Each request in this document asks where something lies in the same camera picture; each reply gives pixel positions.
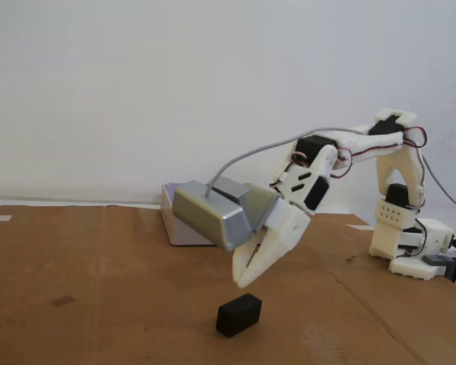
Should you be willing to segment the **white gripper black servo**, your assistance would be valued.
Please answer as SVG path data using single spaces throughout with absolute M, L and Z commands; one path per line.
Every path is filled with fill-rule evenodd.
M 326 176 L 286 175 L 276 187 L 281 198 L 265 226 L 233 252 L 233 281 L 247 287 L 300 241 L 329 190 Z

